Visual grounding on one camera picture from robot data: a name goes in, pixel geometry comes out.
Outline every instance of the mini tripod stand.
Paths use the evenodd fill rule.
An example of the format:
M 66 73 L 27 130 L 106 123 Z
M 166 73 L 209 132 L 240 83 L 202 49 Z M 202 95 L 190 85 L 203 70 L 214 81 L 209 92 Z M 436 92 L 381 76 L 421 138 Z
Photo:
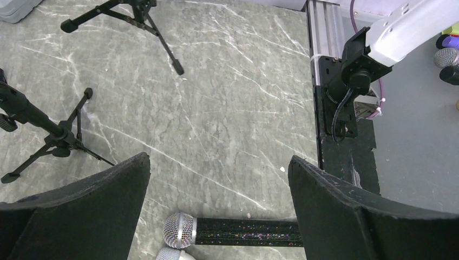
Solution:
M 0 108 L 7 113 L 7 115 L 0 114 L 0 127 L 7 132 L 13 132 L 17 129 L 16 121 L 22 124 L 29 122 L 49 132 L 49 136 L 44 139 L 45 145 L 13 172 L 3 176 L 1 182 L 6 184 L 15 181 L 21 176 L 22 171 L 41 156 L 52 154 L 55 157 L 68 157 L 70 156 L 70 150 L 82 150 L 97 160 L 102 160 L 114 166 L 110 161 L 87 149 L 82 142 L 81 108 L 92 95 L 93 90 L 87 88 L 84 91 L 84 97 L 80 100 L 70 117 L 66 121 L 61 121 L 56 125 L 49 120 L 45 113 L 32 105 L 24 94 L 8 86 L 6 79 L 0 77 Z M 71 131 L 72 123 L 75 119 L 77 119 L 76 137 Z
M 129 4 L 132 7 L 134 18 L 110 10 L 111 8 L 119 4 Z M 78 29 L 78 26 L 80 24 L 85 23 L 88 20 L 91 20 L 92 18 L 100 14 L 105 14 L 123 20 L 129 24 L 132 24 L 135 27 L 146 30 L 149 33 L 158 37 L 161 41 L 161 44 L 164 46 L 167 54 L 171 58 L 172 66 L 174 67 L 175 71 L 177 72 L 177 74 L 182 75 L 184 73 L 182 65 L 180 64 L 179 60 L 177 60 L 172 54 L 171 50 L 169 49 L 169 46 L 167 45 L 166 41 L 164 40 L 155 23 L 153 22 L 153 19 L 148 14 L 150 8 L 155 6 L 156 0 L 108 0 L 105 3 L 96 6 L 93 10 L 86 12 L 85 14 L 73 20 L 65 20 L 61 23 L 61 29 L 66 33 L 71 33 Z M 148 20 L 151 26 L 146 25 L 145 20 Z

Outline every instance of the black cable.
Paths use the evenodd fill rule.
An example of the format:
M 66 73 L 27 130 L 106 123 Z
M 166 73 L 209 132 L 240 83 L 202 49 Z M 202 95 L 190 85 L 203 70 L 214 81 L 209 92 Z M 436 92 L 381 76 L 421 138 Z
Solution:
M 338 121 L 339 112 L 341 112 L 341 110 L 344 107 L 344 104 L 346 104 L 346 102 L 351 97 L 352 92 L 353 92 L 352 88 L 347 90 L 346 95 L 344 96 L 343 100 L 339 103 L 338 107 L 336 108 L 335 115 L 333 116 L 333 121 L 331 123 L 331 133 L 332 133 L 331 136 L 333 138 L 333 141 L 335 141 L 335 142 L 340 142 L 340 141 L 344 140 L 344 136 L 346 135 L 346 130 L 344 129 L 344 131 L 342 130 L 343 138 L 340 141 L 336 140 L 336 121 Z

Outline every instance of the black mounting plate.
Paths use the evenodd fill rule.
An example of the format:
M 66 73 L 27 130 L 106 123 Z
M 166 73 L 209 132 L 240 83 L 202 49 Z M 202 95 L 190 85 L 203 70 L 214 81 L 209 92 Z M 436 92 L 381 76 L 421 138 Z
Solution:
M 342 88 L 346 91 L 346 85 L 340 80 L 337 81 L 336 77 L 341 77 L 341 65 L 342 60 L 336 59 L 333 57 L 322 56 L 319 58 L 319 76 L 322 82 L 322 98 L 323 98 L 323 110 L 324 110 L 324 121 L 325 129 L 328 135 L 332 134 L 332 121 L 335 111 L 338 107 L 337 103 L 334 103 L 327 94 L 329 88 L 329 82 L 333 80 L 342 84 Z M 336 123 L 336 136 L 337 137 L 357 137 L 357 118 L 354 108 L 354 103 L 349 102 L 345 104 L 338 116 L 338 121 Z

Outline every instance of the gray surface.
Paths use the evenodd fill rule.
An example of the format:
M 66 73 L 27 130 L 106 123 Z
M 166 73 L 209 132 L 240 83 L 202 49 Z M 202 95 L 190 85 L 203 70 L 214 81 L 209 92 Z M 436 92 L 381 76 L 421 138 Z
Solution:
M 344 19 L 347 38 L 353 32 Z M 369 26 L 358 23 L 358 28 Z M 438 78 L 436 38 L 385 76 L 383 116 L 375 118 L 374 151 L 383 197 L 426 209 L 459 213 L 459 88 Z
M 0 67 L 53 120 L 66 118 L 92 87 L 82 119 L 87 147 L 117 162 L 150 154 L 152 177 L 129 259 L 156 256 L 164 221 L 180 211 L 293 220 L 291 156 L 317 157 L 305 14 L 232 0 L 159 2 L 151 14 L 185 68 L 177 76 L 158 39 L 127 23 L 101 16 L 72 34 L 60 31 L 62 21 L 94 4 L 46 0 L 21 23 L 0 23 Z M 0 172 L 17 167 L 44 137 L 28 124 L 0 131 Z M 81 152 L 42 158 L 16 182 L 0 184 L 0 200 L 107 167 Z M 302 248 L 187 251 L 197 260 L 305 259 Z

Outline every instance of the marble floor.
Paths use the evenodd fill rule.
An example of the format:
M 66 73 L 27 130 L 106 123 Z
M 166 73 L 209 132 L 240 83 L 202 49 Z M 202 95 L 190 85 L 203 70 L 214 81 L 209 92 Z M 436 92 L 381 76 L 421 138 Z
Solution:
M 159 40 L 125 22 L 100 16 L 74 33 L 60 30 L 62 21 L 94 5 L 44 0 L 23 21 L 0 22 L 0 68 L 56 122 L 93 88 L 82 111 L 86 146 L 113 162 L 150 155 L 152 175 L 129 259 L 153 259 L 165 246 L 165 219 L 180 211 L 295 220 L 290 158 L 317 159 L 306 15 L 233 0 L 158 1 L 150 14 L 185 69 L 178 76 Z M 116 9 L 130 13 L 127 6 Z M 45 136 L 30 124 L 0 131 L 2 175 Z M 0 184 L 0 201 L 106 168 L 81 152 L 41 158 L 16 182 Z M 197 260 L 305 259 L 302 248 L 186 251 Z

